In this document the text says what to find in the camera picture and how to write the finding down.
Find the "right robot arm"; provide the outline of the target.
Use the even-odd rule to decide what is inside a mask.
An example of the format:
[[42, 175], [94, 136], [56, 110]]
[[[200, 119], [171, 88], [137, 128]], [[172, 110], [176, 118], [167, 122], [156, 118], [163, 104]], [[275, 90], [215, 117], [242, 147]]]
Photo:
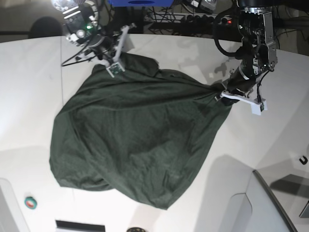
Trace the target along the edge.
[[67, 41], [80, 48], [62, 62], [63, 67], [94, 61], [112, 72], [124, 70], [120, 56], [129, 30], [136, 27], [135, 23], [113, 20], [103, 26], [100, 20], [105, 1], [53, 0], [51, 3], [63, 15]]

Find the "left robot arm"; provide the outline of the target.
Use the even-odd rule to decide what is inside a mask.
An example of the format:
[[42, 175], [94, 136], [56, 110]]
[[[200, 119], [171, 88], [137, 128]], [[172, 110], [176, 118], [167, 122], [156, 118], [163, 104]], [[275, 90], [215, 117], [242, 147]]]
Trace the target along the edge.
[[[260, 88], [265, 76], [273, 72], [278, 63], [272, 5], [268, 0], [235, 0], [229, 9], [219, 13], [213, 21], [212, 32], [217, 49], [223, 55], [241, 61], [227, 81], [227, 96], [219, 97], [224, 105], [237, 103], [240, 97], [248, 99], [253, 87]], [[217, 27], [226, 16], [236, 21], [241, 35], [242, 45], [235, 52], [224, 50], [219, 43]]]

